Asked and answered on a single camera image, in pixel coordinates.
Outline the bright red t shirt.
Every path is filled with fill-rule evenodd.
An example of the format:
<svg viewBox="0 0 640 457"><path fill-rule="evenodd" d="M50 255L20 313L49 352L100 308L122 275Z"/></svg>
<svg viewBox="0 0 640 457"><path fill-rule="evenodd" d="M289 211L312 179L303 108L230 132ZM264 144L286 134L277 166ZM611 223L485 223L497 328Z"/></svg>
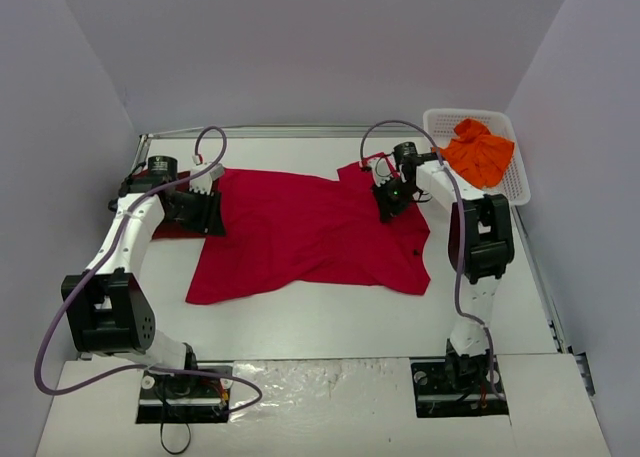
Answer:
<svg viewBox="0 0 640 457"><path fill-rule="evenodd" d="M187 303L216 304L294 281L424 294L425 218L411 206L381 222L372 183L358 163L338 169L334 180L227 170L220 181L226 234L206 238Z"/></svg>

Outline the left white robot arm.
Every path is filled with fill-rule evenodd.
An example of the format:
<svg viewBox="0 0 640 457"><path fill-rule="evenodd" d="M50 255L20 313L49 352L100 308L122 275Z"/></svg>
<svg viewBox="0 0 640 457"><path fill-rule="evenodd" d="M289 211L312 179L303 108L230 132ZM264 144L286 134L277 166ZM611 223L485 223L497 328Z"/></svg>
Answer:
<svg viewBox="0 0 640 457"><path fill-rule="evenodd" d="M61 285L78 351L127 359L155 371L166 368L165 383L179 395L198 389L202 372L192 347L159 330L139 274L163 224L198 236L225 235L218 190L223 174L221 163L198 161L179 175L175 158L152 156L141 172L123 180L110 203L114 219L98 254Z"/></svg>

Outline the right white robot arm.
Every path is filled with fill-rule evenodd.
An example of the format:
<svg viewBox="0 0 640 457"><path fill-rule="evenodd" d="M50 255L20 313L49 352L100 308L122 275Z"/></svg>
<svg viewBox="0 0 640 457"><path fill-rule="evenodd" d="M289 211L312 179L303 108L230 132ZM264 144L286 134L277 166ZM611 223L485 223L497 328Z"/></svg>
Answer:
<svg viewBox="0 0 640 457"><path fill-rule="evenodd" d="M450 387L465 390L492 367L493 341L486 331L497 288L515 255L509 201L473 187L437 153L419 153L411 142L396 145L390 154L366 157L363 167L372 172L383 222L397 219L422 196L449 213L447 251L456 272L457 317L443 375Z"/></svg>

